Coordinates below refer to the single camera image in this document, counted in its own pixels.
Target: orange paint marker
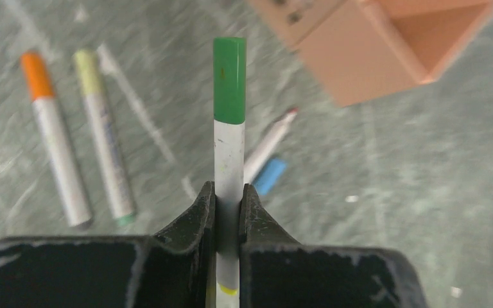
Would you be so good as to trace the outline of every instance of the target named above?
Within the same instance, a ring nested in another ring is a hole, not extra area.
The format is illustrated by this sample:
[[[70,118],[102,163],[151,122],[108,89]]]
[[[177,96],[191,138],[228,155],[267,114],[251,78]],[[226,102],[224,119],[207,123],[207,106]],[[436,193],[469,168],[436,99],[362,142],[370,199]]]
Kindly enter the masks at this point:
[[[21,65],[67,222],[71,227],[84,230],[90,226],[92,216],[48,72],[41,57],[34,52],[23,54]]]

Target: white speck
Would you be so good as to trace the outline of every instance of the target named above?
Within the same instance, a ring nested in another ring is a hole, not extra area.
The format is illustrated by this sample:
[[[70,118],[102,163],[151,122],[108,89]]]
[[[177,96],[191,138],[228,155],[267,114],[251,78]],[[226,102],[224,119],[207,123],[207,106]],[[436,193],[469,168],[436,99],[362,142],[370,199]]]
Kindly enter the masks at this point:
[[[462,295],[462,289],[459,287],[451,287],[451,296],[454,298],[459,298]]]
[[[358,200],[359,200],[358,196],[347,196],[345,198],[345,201],[348,203],[356,203],[356,202],[358,202]]]
[[[84,8],[84,5],[79,5],[78,8],[76,9],[76,13],[74,15],[74,21],[75,22],[85,22],[88,20],[90,15],[86,12],[86,9]]]

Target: orange marker cap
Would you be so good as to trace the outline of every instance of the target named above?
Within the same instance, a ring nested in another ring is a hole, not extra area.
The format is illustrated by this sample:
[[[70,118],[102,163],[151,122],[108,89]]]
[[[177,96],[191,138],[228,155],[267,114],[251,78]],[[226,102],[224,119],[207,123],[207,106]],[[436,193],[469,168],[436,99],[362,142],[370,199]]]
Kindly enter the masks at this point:
[[[27,52],[21,56],[22,69],[27,79],[27,86],[31,92],[31,98],[54,97],[50,77],[42,58],[36,52]]]

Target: cardboard box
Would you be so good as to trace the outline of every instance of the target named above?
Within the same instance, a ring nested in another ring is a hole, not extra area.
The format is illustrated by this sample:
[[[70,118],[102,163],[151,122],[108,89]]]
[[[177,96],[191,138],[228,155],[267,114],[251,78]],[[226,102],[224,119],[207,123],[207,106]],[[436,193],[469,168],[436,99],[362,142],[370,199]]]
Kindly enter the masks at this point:
[[[341,106],[432,82],[493,0],[248,0]]]

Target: yellow marker cap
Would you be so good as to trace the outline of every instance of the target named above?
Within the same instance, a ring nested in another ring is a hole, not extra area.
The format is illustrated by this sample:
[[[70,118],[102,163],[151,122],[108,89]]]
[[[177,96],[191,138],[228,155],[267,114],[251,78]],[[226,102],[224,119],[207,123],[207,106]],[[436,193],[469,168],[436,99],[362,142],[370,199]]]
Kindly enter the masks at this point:
[[[103,83],[95,53],[81,49],[74,54],[73,58],[84,96],[103,93]]]
[[[221,285],[221,284],[218,284],[220,286],[220,289],[222,290],[222,292],[228,294],[228,295],[231,295],[231,296],[236,296],[237,295],[237,290],[232,290],[232,289],[228,289],[227,287]]]
[[[44,61],[38,53],[29,51],[23,54],[20,58],[20,63],[24,71],[27,86],[31,92],[31,98],[35,101],[38,98],[53,98],[54,91],[52,90],[52,83]]]

